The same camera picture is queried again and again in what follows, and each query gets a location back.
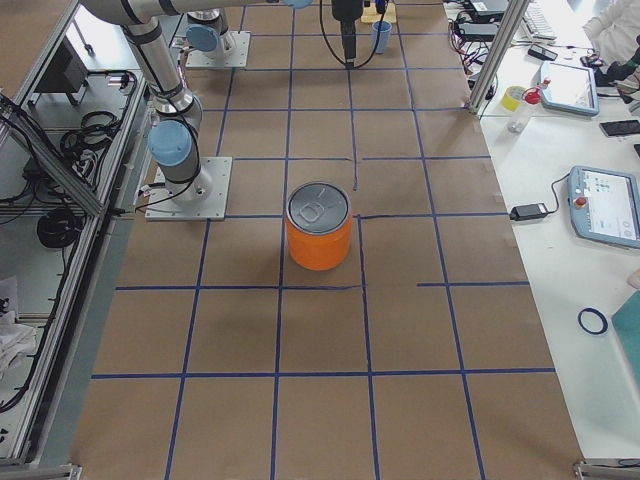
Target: screen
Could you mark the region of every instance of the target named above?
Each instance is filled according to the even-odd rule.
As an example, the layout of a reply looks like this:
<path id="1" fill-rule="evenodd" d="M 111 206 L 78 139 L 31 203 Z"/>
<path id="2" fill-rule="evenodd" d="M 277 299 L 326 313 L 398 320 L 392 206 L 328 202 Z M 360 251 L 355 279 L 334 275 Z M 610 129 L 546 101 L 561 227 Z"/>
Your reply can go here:
<path id="1" fill-rule="evenodd" d="M 547 75 L 551 83 L 544 94 L 551 102 L 593 108 L 588 70 L 550 63 Z"/>
<path id="2" fill-rule="evenodd" d="M 638 240 L 637 215 L 630 179 L 583 170 L 583 181 L 584 196 L 589 202 L 589 231 Z"/>

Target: blue tape line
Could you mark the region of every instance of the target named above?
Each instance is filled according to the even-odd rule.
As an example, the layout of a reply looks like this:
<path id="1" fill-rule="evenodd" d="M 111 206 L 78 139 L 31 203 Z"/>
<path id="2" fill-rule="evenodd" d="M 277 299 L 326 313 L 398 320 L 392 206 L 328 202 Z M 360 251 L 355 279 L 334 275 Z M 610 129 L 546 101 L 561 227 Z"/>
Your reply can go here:
<path id="1" fill-rule="evenodd" d="M 398 32 L 401 33 L 401 24 L 400 22 L 398 22 Z M 405 56 L 405 52 L 404 52 L 404 44 L 402 41 L 402 35 L 400 35 L 400 51 L 402 52 L 402 58 L 404 60 L 404 64 L 405 66 L 407 65 L 407 59 Z M 411 84 L 411 79 L 408 78 L 407 79 L 407 84 L 408 84 L 408 88 L 409 88 L 409 95 L 411 97 L 411 104 L 415 105 L 415 101 L 414 101 L 414 94 L 413 94 L 413 87 Z M 420 148 L 420 156 L 422 157 L 422 168 L 424 170 L 424 175 L 425 175 L 425 181 L 427 184 L 427 195 L 429 198 L 429 205 L 431 207 L 431 212 L 436 214 L 437 213 L 437 209 L 435 206 L 435 201 L 433 199 L 433 192 L 432 192 L 432 188 L 431 188 L 431 182 L 429 181 L 429 171 L 427 169 L 427 161 L 425 158 L 425 150 L 424 150 L 424 144 L 423 144 L 423 136 L 422 136 L 422 132 L 420 130 L 420 124 L 418 122 L 418 115 L 417 112 L 413 112 L 413 119 L 414 119 L 414 123 L 415 123 L 415 128 L 417 131 L 417 135 L 418 135 L 418 146 Z M 464 396 L 465 396 L 465 401 L 467 404 L 467 413 L 469 416 L 469 426 L 471 428 L 471 435 L 473 437 L 473 445 L 474 445 L 474 449 L 476 452 L 476 460 L 478 462 L 478 470 L 480 472 L 480 479 L 481 480 L 486 480 L 486 475 L 485 475 L 485 470 L 484 470 L 484 461 L 482 459 L 482 451 L 480 449 L 480 440 L 478 438 L 478 431 L 476 428 L 476 423 L 475 423 L 475 417 L 474 417 L 474 413 L 473 413 L 473 404 L 471 402 L 471 394 L 469 392 L 469 384 L 467 381 L 467 376 L 465 373 L 465 366 L 464 366 L 464 357 L 462 354 L 462 344 L 460 342 L 460 335 L 458 332 L 458 326 L 457 326 L 457 322 L 456 322 L 456 315 L 455 315 L 455 310 L 453 308 L 453 298 L 451 296 L 451 288 L 449 286 L 449 278 L 448 278 L 448 274 L 447 274 L 447 267 L 445 264 L 445 259 L 444 259 L 444 247 L 442 245 L 442 239 L 440 236 L 440 228 L 438 225 L 438 217 L 437 215 L 435 215 L 433 217 L 433 224 L 434 224 L 434 230 L 435 230 L 435 236 L 436 236 L 436 242 L 438 245 L 438 254 L 440 257 L 440 265 L 442 268 L 442 275 L 443 275 L 443 279 L 444 279 L 444 283 L 446 284 L 445 286 L 445 290 L 447 293 L 447 302 L 449 304 L 449 313 L 451 315 L 451 326 L 453 328 L 453 334 L 454 334 L 454 339 L 455 339 L 455 343 L 456 343 L 456 350 L 457 350 L 457 354 L 458 354 L 458 362 L 460 364 L 460 370 L 461 370 L 461 377 L 462 377 L 462 386 L 464 389 Z"/>

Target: blue cup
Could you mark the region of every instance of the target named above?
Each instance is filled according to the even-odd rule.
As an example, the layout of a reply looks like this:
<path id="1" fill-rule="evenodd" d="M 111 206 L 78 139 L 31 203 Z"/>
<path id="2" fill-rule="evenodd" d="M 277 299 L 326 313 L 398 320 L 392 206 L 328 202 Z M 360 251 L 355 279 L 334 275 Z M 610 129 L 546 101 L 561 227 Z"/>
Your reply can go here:
<path id="1" fill-rule="evenodd" d="M 378 32 L 380 32 L 380 40 L 378 40 L 378 46 L 376 47 L 376 53 L 384 53 L 389 43 L 389 37 L 391 37 L 391 23 L 383 20 L 377 21 L 371 26 L 371 46 L 375 47 L 376 39 L 378 38 Z"/>

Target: phone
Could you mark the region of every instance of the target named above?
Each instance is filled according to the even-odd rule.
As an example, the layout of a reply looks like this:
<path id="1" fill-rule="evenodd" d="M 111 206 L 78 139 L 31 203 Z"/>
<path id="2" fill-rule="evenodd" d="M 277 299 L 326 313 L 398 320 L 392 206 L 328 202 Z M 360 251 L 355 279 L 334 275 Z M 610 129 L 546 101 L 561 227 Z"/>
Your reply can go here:
<path id="1" fill-rule="evenodd" d="M 541 47 L 535 43 L 529 47 L 527 53 L 534 58 L 538 58 L 540 60 L 551 60 L 552 62 L 558 58 L 558 54 L 553 50 Z"/>
<path id="2" fill-rule="evenodd" d="M 602 128 L 602 131 L 607 137 L 622 137 L 640 133 L 640 122 L 638 120 L 603 122 L 600 124 L 600 128 Z"/>

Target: mounting plate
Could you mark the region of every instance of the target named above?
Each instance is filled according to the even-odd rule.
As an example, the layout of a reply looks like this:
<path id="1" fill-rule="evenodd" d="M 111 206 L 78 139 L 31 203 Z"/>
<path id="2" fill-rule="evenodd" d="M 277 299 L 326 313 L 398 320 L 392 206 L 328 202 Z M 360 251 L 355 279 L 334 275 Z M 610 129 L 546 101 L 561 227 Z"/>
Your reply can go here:
<path id="1" fill-rule="evenodd" d="M 251 32 L 229 32 L 233 34 L 236 41 L 234 51 L 224 58 L 216 59 L 207 57 L 204 53 L 194 50 L 189 53 L 186 68 L 192 69 L 228 69 L 245 68 L 249 57 L 249 42 Z"/>
<path id="2" fill-rule="evenodd" d="M 162 203 L 148 207 L 145 218 L 148 221 L 179 221 L 186 220 L 224 220 L 229 196 L 229 182 L 231 180 L 231 157 L 202 157 L 201 168 L 211 176 L 211 192 L 202 200 L 180 204 L 173 200 L 164 200 L 169 192 L 162 189 L 152 191 L 149 203 L 162 200 Z M 164 175 L 160 168 L 156 171 L 154 182 L 164 182 Z"/>

